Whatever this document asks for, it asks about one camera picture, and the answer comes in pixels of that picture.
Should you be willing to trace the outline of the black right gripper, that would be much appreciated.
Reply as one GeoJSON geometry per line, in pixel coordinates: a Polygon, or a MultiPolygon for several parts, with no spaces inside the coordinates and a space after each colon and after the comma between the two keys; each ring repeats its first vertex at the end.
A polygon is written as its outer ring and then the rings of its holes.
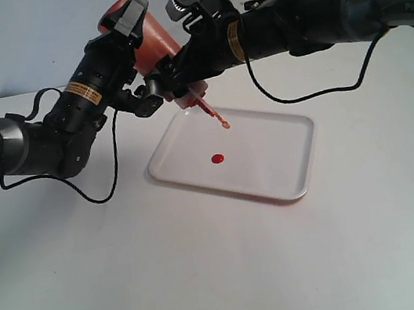
{"type": "Polygon", "coordinates": [[[245,50],[240,41],[239,19],[236,8],[210,18],[191,14],[182,19],[182,26],[190,35],[188,43],[175,57],[161,58],[154,68],[162,88],[176,99],[192,90],[202,95],[208,89],[207,82],[202,80],[243,64],[245,50]]]}

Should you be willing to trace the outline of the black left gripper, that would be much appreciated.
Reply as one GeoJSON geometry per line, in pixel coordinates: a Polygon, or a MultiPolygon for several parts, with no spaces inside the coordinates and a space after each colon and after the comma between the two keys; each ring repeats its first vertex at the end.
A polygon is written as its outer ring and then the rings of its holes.
{"type": "Polygon", "coordinates": [[[123,88],[136,76],[133,42],[143,41],[148,3],[126,0],[100,20],[101,27],[117,33],[100,35],[85,46],[84,57],[61,96],[69,125],[95,121],[108,106],[146,118],[164,104],[162,85],[154,78],[139,85],[134,94],[123,88]]]}

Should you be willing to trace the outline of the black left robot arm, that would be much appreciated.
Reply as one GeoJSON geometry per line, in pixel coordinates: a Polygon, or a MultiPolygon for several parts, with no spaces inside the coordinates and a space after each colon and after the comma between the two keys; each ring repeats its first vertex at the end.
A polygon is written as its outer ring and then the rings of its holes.
{"type": "Polygon", "coordinates": [[[36,93],[29,116],[0,118],[0,175],[72,178],[83,170],[107,108],[151,117],[163,104],[159,85],[148,80],[135,93],[135,51],[143,42],[147,0],[126,0],[103,17],[108,31],[90,40],[55,105],[36,121],[47,90],[36,93]]]}

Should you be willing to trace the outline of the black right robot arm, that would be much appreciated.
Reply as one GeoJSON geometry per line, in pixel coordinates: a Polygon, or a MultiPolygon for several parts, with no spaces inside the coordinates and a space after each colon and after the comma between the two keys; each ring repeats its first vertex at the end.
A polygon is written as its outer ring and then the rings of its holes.
{"type": "Polygon", "coordinates": [[[140,88],[141,118],[153,115],[165,93],[228,68],[284,52],[303,57],[414,26],[414,0],[255,0],[242,13],[230,0],[171,0],[166,11],[191,37],[174,57],[157,62],[148,76],[154,92],[140,88]]]}

